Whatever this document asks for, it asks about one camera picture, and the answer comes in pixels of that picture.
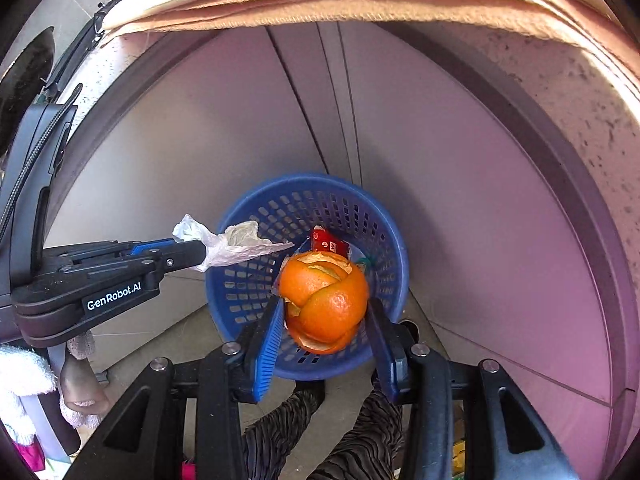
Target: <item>red packaging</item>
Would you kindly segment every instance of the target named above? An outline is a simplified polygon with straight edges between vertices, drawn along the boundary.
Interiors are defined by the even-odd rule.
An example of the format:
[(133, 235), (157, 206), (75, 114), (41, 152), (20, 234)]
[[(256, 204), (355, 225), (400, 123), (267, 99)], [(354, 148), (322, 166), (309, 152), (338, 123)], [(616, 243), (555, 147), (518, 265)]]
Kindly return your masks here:
[(314, 227), (313, 234), (311, 235), (312, 251), (329, 251), (348, 258), (350, 253), (349, 249), (350, 247), (347, 242), (335, 237), (324, 227), (319, 225)]

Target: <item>pink fabric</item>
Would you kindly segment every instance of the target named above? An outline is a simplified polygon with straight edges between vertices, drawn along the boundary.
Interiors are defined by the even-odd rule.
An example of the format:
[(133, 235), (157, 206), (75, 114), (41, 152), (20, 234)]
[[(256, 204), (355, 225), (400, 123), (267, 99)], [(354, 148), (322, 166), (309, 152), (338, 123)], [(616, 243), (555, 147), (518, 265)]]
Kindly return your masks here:
[(196, 465), (182, 463), (182, 480), (196, 480)]
[(15, 442), (14, 446), (33, 472), (44, 470), (44, 453), (37, 439), (34, 439), (33, 444), (29, 444), (28, 446), (23, 446)]

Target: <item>striped pants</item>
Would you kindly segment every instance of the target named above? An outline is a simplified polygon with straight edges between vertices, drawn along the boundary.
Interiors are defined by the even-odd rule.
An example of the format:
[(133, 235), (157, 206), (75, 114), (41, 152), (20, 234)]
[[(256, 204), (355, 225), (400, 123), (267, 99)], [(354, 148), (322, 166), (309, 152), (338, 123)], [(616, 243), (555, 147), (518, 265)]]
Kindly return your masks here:
[[(300, 390), (246, 429), (242, 439), (249, 480), (278, 478), (318, 407), (311, 391)], [(353, 429), (308, 480), (391, 480), (401, 443), (402, 408), (389, 403), (376, 384)]]

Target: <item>metal screw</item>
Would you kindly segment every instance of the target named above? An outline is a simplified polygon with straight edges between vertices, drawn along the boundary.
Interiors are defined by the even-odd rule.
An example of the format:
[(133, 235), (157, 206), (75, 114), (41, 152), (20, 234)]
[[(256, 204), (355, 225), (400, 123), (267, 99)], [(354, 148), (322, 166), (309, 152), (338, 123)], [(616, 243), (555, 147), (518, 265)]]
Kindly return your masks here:
[(151, 361), (151, 369), (155, 372), (161, 372), (169, 365), (169, 360), (166, 357), (156, 357), (153, 361)]
[(236, 355), (241, 349), (240, 343), (236, 341), (230, 341), (222, 345), (222, 353), (225, 355)]
[(500, 363), (493, 359), (485, 359), (482, 361), (482, 368), (491, 374), (495, 374), (500, 369)]
[(429, 355), (430, 352), (430, 348), (422, 343), (416, 343), (415, 345), (411, 346), (411, 353), (413, 355), (417, 355), (418, 357), (426, 357), (427, 355)]

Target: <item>black cable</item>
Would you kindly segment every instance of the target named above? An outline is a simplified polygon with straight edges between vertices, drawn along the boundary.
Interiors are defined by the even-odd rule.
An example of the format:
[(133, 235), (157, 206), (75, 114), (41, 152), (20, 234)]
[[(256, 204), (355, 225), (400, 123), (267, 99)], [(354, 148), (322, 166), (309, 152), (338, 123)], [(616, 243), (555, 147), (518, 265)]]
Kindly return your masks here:
[(50, 120), (49, 124), (44, 130), (44, 133), (31, 150), (31, 153), (27, 157), (24, 166), (20, 170), (20, 174), (15, 181), (14, 188), (11, 190), (11, 194), (6, 201), (6, 206), (4, 208), (4, 211), (2, 212), (2, 216), (0, 217), (0, 242), (4, 238), (4, 233), (6, 232), (6, 228), (9, 225), (11, 215), (14, 212), (15, 204), (18, 202), (20, 192), (22, 191), (24, 183), (27, 181), (27, 177), (29, 176), (31, 170), (33, 169), (33, 166), (35, 165), (36, 160), (38, 160), (40, 153), (42, 153), (47, 140), (49, 140), (49, 137), (60, 122), (60, 119), (62, 119), (66, 115), (67, 111), (69, 110), (69, 108), (71, 108), (71, 105), (78, 98), (81, 91), (82, 83), (78, 83), (78, 85), (74, 88), (74, 91), (71, 92), (69, 99), (66, 100), (66, 102), (62, 105), (62, 108), (60, 108), (60, 110), (58, 110), (57, 113), (53, 116), (52, 120)]

